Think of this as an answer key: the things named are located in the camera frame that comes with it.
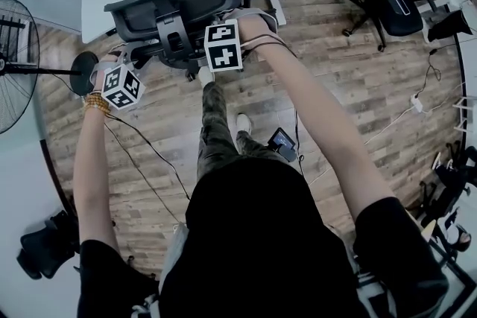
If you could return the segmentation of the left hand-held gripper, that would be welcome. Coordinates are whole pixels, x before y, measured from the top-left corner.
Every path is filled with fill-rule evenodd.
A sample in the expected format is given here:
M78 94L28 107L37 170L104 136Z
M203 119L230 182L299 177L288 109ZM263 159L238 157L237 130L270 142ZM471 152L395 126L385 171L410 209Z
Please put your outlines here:
M97 63L90 75L90 83L95 86L95 73L104 70L103 88L98 93L110 106L123 110L137 105L145 92L144 83L132 70L130 44L122 43L111 48L110 56L114 62Z

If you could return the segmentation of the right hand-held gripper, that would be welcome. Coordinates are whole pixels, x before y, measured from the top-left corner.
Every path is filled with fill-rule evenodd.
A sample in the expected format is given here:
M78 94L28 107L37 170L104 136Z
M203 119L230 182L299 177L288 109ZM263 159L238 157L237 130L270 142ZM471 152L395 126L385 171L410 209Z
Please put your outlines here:
M239 20L247 16L259 16L268 25L271 33L277 33L276 18L258 8L238 8L224 15L222 20L205 29L203 47L211 72L243 69L241 53L246 48L256 45L270 34L262 34L253 39L240 40Z

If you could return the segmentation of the black mesh chair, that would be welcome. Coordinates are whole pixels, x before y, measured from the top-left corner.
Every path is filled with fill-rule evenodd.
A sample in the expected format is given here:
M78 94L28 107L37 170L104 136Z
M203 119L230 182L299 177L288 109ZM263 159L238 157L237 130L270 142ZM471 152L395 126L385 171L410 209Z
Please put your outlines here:
M206 27L252 0L123 0L107 4L116 32L125 42L119 63L140 70L152 58L182 69L194 80L206 64Z

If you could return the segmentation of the person's right forearm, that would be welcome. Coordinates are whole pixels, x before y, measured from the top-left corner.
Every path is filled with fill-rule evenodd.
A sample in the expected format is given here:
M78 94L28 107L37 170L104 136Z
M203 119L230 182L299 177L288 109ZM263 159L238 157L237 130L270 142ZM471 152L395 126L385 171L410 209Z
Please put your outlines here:
M277 36L266 34L256 51L277 74L303 126L331 165L353 219L371 204L393 197L358 129L334 95Z

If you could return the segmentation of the person's left forearm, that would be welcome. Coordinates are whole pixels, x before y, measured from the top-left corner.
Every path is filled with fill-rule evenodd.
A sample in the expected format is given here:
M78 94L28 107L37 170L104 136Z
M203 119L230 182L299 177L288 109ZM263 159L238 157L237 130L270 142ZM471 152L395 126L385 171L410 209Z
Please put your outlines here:
M73 195L80 242L100 241L119 251L110 214L110 189L104 138L105 114L88 108L77 144Z

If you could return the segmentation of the person's right hand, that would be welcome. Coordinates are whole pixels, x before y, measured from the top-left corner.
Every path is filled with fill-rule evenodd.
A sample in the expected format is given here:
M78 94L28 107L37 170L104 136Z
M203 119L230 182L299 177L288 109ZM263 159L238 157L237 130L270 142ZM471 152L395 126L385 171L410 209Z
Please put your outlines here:
M278 39L261 16L246 15L239 18L238 29L243 50L250 50L263 42L276 42Z

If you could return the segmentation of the person's left white shoe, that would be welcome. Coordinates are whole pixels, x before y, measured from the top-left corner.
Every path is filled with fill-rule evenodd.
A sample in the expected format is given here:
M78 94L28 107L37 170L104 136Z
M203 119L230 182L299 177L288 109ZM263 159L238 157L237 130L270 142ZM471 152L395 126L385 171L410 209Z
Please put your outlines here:
M207 84L215 81L215 75L210 71L208 66L202 66L198 72L198 79L202 88L204 88Z

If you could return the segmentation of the person's white shoe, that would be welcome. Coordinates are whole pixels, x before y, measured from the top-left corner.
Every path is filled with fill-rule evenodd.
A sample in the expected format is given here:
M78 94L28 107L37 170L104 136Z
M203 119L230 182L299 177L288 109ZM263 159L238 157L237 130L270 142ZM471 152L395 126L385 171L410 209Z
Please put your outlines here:
M244 131L248 134L251 134L251 131L252 131L251 120L244 113L239 113L236 116L236 129L238 132Z
M204 88L207 84L215 81L215 75L210 71L208 66L202 66L198 72L198 79L202 88Z

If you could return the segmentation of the black standing fan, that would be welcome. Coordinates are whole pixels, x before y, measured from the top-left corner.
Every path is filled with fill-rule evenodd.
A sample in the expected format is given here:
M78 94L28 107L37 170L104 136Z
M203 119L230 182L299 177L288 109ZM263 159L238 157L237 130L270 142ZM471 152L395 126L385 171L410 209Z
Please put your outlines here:
M79 54L71 68L40 65L40 36L31 12L17 0L0 0L0 135L25 114L38 77L68 75L70 89L79 96L92 90L90 75L98 63L92 52Z

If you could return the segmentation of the person's right white shoe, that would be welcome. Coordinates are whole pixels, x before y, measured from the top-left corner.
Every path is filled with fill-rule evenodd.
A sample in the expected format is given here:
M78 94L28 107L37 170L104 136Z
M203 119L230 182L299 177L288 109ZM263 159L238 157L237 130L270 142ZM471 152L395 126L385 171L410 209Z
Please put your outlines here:
M236 129L238 132L244 131L248 134L251 134L251 131L252 131L251 120L244 113L239 113L236 116Z

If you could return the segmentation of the person's camouflage trousers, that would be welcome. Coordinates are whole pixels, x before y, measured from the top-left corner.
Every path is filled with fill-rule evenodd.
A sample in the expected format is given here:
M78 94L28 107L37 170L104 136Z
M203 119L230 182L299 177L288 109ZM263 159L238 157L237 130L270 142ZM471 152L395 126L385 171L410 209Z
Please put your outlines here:
M232 138L224 93L214 81L203 87L202 106L198 182L236 186L304 182L279 154L253 140L249 128L238 128L236 138Z

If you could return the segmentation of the black screen device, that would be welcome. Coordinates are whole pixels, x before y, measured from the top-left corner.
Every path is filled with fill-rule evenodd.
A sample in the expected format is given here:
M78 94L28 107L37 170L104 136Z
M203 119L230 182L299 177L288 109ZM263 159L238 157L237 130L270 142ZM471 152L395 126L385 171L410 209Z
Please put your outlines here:
M295 147L294 140L281 127L277 128L267 144L268 149L278 153L288 162L294 162L297 159Z

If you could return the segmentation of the person's black t-shirt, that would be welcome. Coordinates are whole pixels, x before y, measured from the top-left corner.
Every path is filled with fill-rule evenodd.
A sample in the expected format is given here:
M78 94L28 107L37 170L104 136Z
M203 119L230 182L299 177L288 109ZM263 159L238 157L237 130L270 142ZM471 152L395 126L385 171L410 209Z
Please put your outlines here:
M401 202L379 200L353 220L358 259L390 291L397 318L431 318L449 283ZM130 318L150 296L160 318L368 318L344 243L305 180L198 182L186 226L162 282L100 241L81 242L78 318Z

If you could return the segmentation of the white folding stool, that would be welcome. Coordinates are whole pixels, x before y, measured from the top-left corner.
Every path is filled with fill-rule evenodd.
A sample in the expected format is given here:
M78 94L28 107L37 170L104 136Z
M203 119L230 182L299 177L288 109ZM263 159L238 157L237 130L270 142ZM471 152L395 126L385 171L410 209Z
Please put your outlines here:
M459 114L459 122L454 129L471 136L477 134L477 97L460 97L452 106Z

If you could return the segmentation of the light wooden table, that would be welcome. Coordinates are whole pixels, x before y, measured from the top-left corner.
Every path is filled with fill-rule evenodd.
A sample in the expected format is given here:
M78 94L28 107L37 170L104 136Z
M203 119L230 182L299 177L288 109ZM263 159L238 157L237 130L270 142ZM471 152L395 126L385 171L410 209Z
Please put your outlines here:
M429 222L422 230L421 235L426 242L429 242L437 225L436 220Z

